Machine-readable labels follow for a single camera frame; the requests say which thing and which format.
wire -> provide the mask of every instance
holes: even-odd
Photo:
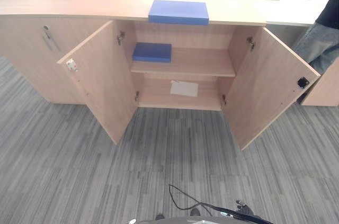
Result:
[[[195,202],[197,202],[195,205],[191,206],[191,207],[188,207],[188,208],[181,208],[179,207],[174,198],[173,198],[173,195],[172,195],[172,192],[171,192],[171,187],[177,189],[178,191],[180,191],[181,193],[183,193],[185,196],[188,196],[189,198],[193,199]],[[240,219],[240,220],[247,220],[247,221],[251,221],[253,223],[257,223],[257,224],[273,224],[267,220],[263,220],[263,219],[260,219],[258,217],[255,217],[255,216],[250,216],[250,215],[246,215],[246,214],[243,214],[243,213],[240,213],[240,212],[236,212],[236,211],[233,211],[233,210],[230,210],[230,209],[226,209],[226,208],[221,208],[221,207],[216,207],[212,204],[207,204],[207,203],[204,203],[204,202],[199,202],[198,200],[196,200],[195,198],[191,197],[190,195],[188,195],[187,193],[183,192],[182,190],[180,190],[178,187],[172,185],[172,184],[169,184],[168,185],[168,189],[169,189],[169,194],[171,195],[171,198],[172,198],[172,201],[174,203],[174,205],[180,209],[180,210],[190,210],[194,207],[197,207],[199,205],[201,205],[202,207],[204,207],[206,209],[206,211],[212,216],[211,212],[209,210],[207,210],[206,207],[209,207],[209,208],[212,208],[216,211],[219,211],[219,212],[225,212],[225,213],[228,213],[228,214],[231,214],[233,215],[234,217]]]
[[[171,191],[171,187],[177,189],[178,191],[180,191],[180,192],[181,192],[182,194],[184,194],[185,196],[188,196],[189,198],[193,199],[197,204],[195,204],[195,205],[193,205],[193,206],[191,206],[191,207],[187,207],[187,208],[181,208],[181,207],[179,207],[179,206],[176,204],[176,202],[175,202],[175,200],[174,200],[174,198],[173,198],[172,191]],[[183,210],[183,211],[185,211],[185,210],[191,210],[191,209],[193,209],[193,208],[195,208],[195,207],[201,205],[201,206],[202,206],[202,207],[203,207],[203,208],[204,208],[211,216],[213,216],[212,213],[211,213],[204,205],[201,204],[201,202],[199,202],[198,200],[196,200],[194,197],[188,195],[187,193],[183,192],[183,191],[180,190],[178,187],[176,187],[176,186],[174,186],[174,185],[172,185],[172,184],[169,184],[169,185],[168,185],[168,190],[169,190],[169,194],[170,194],[170,196],[171,196],[171,199],[172,199],[174,205],[175,205],[179,210]]]

blue folder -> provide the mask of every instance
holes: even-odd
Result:
[[[171,62],[171,44],[138,42],[133,53],[134,61]]]
[[[148,21],[166,24],[208,25],[206,3],[154,0]]]

open cabinet door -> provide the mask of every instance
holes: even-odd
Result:
[[[237,42],[249,46],[246,39]],[[242,150],[320,76],[266,28],[258,28],[252,43],[222,107]]]
[[[137,108],[129,66],[117,43],[119,34],[115,22],[108,21],[58,61],[116,144]]]

cabinet shelf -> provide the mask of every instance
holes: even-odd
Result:
[[[220,110],[216,81],[198,83],[198,96],[189,97],[171,94],[171,80],[145,78],[141,91],[140,107],[164,107],[172,109]]]
[[[133,61],[132,72],[235,77],[225,49],[172,48],[170,63]]]

door hinge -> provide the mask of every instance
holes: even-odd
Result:
[[[140,92],[139,92],[139,91],[136,91],[136,96],[134,97],[134,100],[135,100],[135,101],[138,101],[139,95],[140,95]]]
[[[126,34],[123,31],[120,31],[120,35],[117,36],[117,41],[119,46],[121,45],[122,40],[125,38]]]
[[[222,104],[223,105],[226,105],[226,95],[225,94],[223,94],[222,96],[221,96],[221,98],[222,98]]]
[[[251,47],[251,51],[253,51],[255,47],[255,42],[253,42],[253,37],[248,37],[247,42],[249,43],[249,46]]]

